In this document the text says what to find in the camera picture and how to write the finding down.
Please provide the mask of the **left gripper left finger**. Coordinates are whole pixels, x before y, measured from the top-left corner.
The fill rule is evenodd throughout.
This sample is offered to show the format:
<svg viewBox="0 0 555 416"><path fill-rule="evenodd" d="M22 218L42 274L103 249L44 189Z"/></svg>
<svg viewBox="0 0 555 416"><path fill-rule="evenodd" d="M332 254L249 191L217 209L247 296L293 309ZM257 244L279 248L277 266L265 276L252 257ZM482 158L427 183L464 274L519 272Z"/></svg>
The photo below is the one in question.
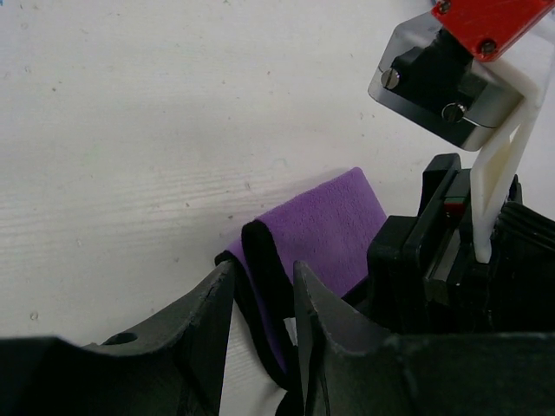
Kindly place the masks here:
<svg viewBox="0 0 555 416"><path fill-rule="evenodd" d="M217 415L235 270L102 344L55 336L1 340L3 415Z"/></svg>

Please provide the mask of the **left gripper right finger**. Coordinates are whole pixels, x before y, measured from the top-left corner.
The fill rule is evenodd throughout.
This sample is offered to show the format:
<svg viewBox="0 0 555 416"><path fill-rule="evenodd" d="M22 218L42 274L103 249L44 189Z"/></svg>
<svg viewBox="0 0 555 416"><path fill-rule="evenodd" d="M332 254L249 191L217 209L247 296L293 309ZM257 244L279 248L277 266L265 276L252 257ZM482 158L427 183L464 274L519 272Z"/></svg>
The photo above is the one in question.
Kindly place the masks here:
<svg viewBox="0 0 555 416"><path fill-rule="evenodd" d="M395 335L294 265L308 415L551 415L550 333Z"/></svg>

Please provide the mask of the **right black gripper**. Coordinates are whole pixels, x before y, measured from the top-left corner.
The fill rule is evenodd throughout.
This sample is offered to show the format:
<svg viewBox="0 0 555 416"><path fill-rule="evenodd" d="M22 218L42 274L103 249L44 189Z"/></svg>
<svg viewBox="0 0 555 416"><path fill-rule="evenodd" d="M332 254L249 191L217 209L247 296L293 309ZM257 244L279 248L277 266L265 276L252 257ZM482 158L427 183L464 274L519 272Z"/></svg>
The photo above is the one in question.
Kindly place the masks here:
<svg viewBox="0 0 555 416"><path fill-rule="evenodd" d="M470 172L435 156L417 214L389 217L369 246L369 318L400 334L553 331L554 223L523 204L517 179L490 243L478 261Z"/></svg>

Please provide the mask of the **purple towel black trim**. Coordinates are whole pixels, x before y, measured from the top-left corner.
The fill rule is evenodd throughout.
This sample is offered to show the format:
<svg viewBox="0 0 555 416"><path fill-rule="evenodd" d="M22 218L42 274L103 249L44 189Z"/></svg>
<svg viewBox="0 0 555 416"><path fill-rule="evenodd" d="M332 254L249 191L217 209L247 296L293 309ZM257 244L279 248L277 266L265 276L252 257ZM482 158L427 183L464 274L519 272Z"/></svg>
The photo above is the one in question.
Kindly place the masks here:
<svg viewBox="0 0 555 416"><path fill-rule="evenodd" d="M387 216L359 167L276 206L243 225L219 253L236 270L234 300L264 370L286 394L278 415L303 414L293 270L306 262L324 286L351 304L365 296L367 249Z"/></svg>

